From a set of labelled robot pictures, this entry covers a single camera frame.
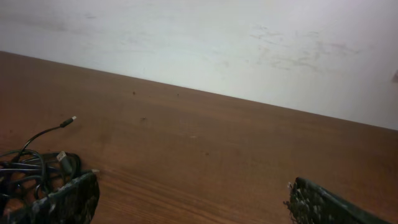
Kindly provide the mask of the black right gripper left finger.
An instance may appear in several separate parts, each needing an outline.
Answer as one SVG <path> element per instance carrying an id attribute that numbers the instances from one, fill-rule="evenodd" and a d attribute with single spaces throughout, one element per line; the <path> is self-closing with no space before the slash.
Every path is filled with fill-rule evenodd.
<path id="1" fill-rule="evenodd" d="M 97 177 L 89 172 L 57 192 L 1 218 L 1 224 L 90 224 L 100 198 Z"/>

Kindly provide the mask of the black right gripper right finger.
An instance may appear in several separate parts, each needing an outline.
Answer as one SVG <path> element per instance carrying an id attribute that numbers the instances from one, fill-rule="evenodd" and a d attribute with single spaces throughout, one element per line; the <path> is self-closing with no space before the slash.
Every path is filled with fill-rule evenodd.
<path id="1" fill-rule="evenodd" d="M 296 224 L 389 224 L 322 186 L 301 177 L 288 183 L 284 205 Z"/>

